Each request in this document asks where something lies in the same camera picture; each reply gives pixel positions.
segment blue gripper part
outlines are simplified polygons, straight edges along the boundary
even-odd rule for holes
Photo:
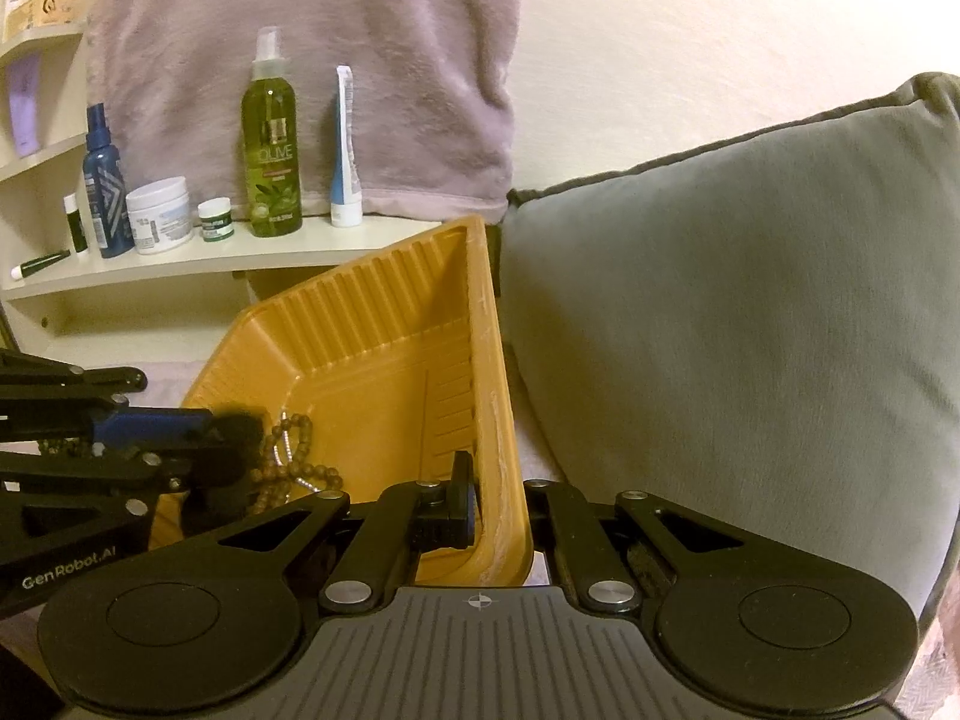
[[[155,443],[201,433],[210,419],[213,415],[207,409],[118,409],[94,422],[93,440],[116,450],[130,446],[149,448]]]

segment spray bottle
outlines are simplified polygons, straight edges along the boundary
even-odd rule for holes
[[[243,95],[244,157],[247,199],[253,234],[285,235],[299,230],[301,215],[299,160],[296,156],[296,98],[282,77],[280,28],[266,26],[256,36],[253,81]]]
[[[86,110],[86,150],[83,180],[93,216],[93,231],[100,256],[116,257],[133,248],[133,231],[127,217],[127,189],[120,172],[120,152],[110,141],[104,103]]]

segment blue spray bottle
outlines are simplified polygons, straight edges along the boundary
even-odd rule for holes
[[[133,248],[133,231],[127,217],[127,189],[120,172],[120,152],[110,141],[104,103],[86,110],[86,156],[83,180],[93,216],[93,231],[100,256],[116,257]]]

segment crosshair marking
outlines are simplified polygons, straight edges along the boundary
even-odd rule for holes
[[[490,596],[484,595],[482,592],[478,592],[476,595],[472,595],[467,598],[467,603],[473,608],[487,608],[489,605],[495,604],[496,601]]]

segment beaded bracelet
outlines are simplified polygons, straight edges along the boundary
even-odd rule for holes
[[[290,451],[290,430],[296,428],[296,451]],[[282,413],[280,423],[275,425],[264,440],[263,457],[259,469],[251,469],[250,478],[260,485],[256,502],[251,506],[250,514],[262,514],[267,509],[275,509],[289,503],[293,484],[300,484],[308,490],[318,493],[320,490],[342,490],[343,477],[337,469],[328,466],[312,466],[306,459],[310,454],[313,437],[313,423],[304,413],[287,416]],[[286,461],[280,459],[278,444],[282,439]]]

